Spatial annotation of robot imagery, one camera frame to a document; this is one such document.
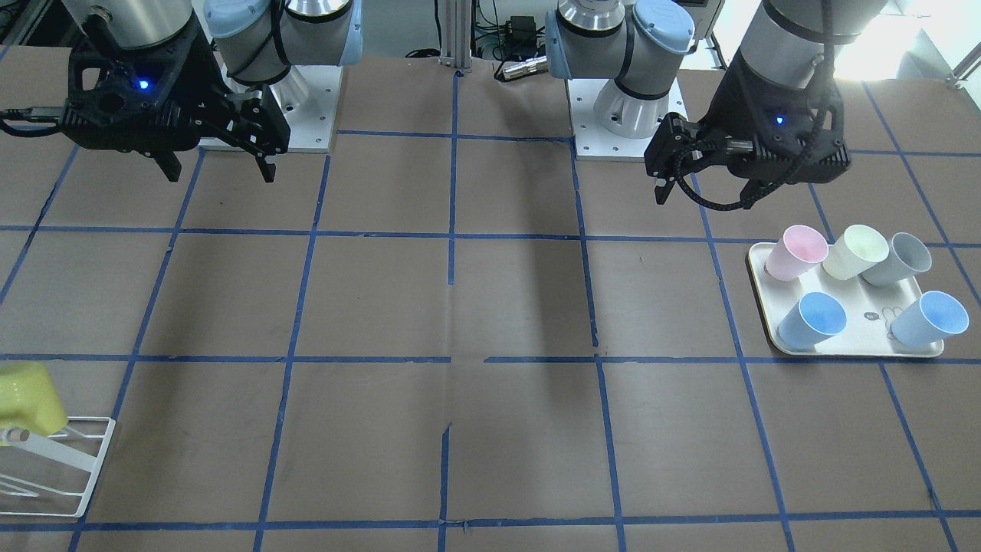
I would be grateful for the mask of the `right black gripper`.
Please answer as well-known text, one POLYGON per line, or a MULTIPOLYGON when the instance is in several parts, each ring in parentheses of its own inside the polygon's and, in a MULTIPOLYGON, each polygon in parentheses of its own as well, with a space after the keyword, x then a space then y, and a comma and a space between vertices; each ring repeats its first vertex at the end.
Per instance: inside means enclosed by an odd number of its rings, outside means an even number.
POLYGON ((81 27, 59 119, 65 136, 91 150, 150 153, 169 182, 182 175, 176 151, 218 139, 252 155, 263 181, 274 181, 274 157, 290 146, 279 101, 270 90, 230 94, 196 15, 136 49, 123 48, 102 15, 88 15, 81 27))

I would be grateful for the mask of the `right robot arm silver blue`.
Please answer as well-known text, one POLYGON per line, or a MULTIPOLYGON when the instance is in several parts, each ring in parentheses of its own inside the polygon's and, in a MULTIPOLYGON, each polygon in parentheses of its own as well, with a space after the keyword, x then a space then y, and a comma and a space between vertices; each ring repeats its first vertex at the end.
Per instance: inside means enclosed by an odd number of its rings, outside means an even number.
POLYGON ((290 146, 287 101, 300 66, 362 57, 357 1, 67 1, 81 30, 58 126, 89 150, 138 153, 167 179, 177 153, 217 139, 250 154, 265 182, 290 146))

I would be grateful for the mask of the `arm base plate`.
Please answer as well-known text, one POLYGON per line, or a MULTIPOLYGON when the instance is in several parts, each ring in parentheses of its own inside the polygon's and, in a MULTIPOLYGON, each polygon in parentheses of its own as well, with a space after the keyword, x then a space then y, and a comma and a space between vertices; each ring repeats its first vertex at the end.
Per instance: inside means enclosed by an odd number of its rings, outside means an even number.
POLYGON ((271 90, 290 124, 289 153, 328 153, 344 67, 294 65, 271 90))
POLYGON ((577 155, 586 160, 644 161, 645 150, 669 113, 687 115, 677 80, 664 97, 638 99, 613 80, 567 80, 577 155))

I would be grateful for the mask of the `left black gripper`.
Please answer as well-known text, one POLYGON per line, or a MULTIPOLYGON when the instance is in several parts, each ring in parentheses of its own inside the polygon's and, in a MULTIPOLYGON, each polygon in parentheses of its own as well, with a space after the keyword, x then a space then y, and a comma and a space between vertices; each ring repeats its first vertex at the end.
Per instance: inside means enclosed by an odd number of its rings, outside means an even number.
POLYGON ((707 202, 684 181, 707 168, 708 133, 750 141, 751 153, 727 153, 730 173, 747 180, 741 202, 757 202, 777 184, 827 184, 851 168, 844 137, 844 104, 828 65, 821 61, 803 88, 784 87, 761 77, 733 56, 700 123, 668 113, 644 153, 645 170, 657 179, 655 201, 666 203, 675 185, 697 204, 707 202))

